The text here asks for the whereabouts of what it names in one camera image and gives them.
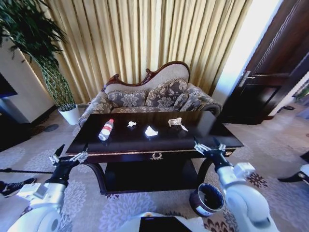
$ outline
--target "curtain fold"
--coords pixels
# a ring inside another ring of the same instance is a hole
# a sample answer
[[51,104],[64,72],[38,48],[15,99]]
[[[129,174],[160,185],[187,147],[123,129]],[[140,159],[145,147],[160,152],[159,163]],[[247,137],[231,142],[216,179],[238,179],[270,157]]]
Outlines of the curtain fold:
[[252,0],[45,0],[67,34],[60,70],[77,103],[116,73],[138,83],[146,68],[181,60],[190,82],[212,93]]

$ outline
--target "sofa backrest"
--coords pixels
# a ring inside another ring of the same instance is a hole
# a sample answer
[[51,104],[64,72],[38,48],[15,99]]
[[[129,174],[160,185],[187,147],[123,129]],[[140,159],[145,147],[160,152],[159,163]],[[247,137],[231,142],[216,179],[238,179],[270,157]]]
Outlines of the sofa backrest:
[[106,83],[103,90],[107,94],[112,91],[134,92],[142,89],[149,92],[151,89],[157,87],[165,81],[179,78],[189,82],[190,77],[188,66],[181,61],[169,62],[154,72],[146,69],[146,72],[147,75],[144,80],[137,84],[125,83],[119,80],[119,75],[116,74],[108,81],[108,83]]

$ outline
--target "brass drawer handle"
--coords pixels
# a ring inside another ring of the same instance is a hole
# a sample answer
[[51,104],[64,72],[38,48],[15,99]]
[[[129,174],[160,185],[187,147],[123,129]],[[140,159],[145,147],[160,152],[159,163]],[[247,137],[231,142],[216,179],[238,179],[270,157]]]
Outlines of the brass drawer handle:
[[162,154],[161,153],[159,153],[159,156],[158,157],[156,157],[155,156],[155,153],[153,153],[153,157],[152,158],[150,158],[151,160],[162,160],[163,158],[162,158]]

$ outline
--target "potted plant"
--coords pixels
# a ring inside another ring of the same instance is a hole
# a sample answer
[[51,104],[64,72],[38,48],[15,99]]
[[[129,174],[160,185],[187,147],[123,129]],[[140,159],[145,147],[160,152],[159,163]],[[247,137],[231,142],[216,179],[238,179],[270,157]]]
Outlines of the potted plant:
[[53,97],[58,111],[71,125],[77,124],[79,112],[70,87],[59,71],[55,53],[62,50],[57,42],[65,40],[65,33],[40,9],[41,0],[0,0],[0,45],[8,37],[14,45],[30,56],[41,68],[47,89]]

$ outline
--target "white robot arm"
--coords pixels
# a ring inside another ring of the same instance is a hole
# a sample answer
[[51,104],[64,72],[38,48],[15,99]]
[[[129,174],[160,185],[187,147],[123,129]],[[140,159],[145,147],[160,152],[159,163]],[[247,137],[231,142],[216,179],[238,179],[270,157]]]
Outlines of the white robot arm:
[[199,144],[195,139],[195,149],[215,165],[220,184],[225,192],[227,208],[234,215],[240,232],[278,232],[276,224],[269,213],[267,200],[256,189],[246,185],[245,177],[254,167],[249,163],[238,163],[235,167],[225,158],[225,145],[211,149]]
[[63,146],[50,156],[56,167],[52,177],[41,185],[24,185],[18,196],[30,201],[31,211],[21,216],[8,232],[57,232],[60,226],[60,212],[64,201],[64,190],[68,186],[70,171],[84,162],[87,157],[87,145],[76,156],[59,158]]

